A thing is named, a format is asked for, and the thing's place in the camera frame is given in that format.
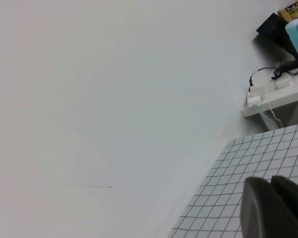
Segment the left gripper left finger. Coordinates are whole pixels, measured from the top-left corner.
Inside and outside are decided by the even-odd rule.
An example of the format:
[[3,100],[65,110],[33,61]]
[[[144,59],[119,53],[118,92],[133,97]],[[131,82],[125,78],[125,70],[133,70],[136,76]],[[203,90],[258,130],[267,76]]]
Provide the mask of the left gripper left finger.
[[298,238],[297,218],[263,178],[245,179],[239,217],[244,238]]

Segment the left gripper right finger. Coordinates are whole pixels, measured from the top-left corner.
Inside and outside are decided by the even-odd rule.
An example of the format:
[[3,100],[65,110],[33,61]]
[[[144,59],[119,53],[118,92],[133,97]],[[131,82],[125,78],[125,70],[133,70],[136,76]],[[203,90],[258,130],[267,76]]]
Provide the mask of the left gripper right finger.
[[284,176],[272,176],[271,185],[298,220],[298,184]]

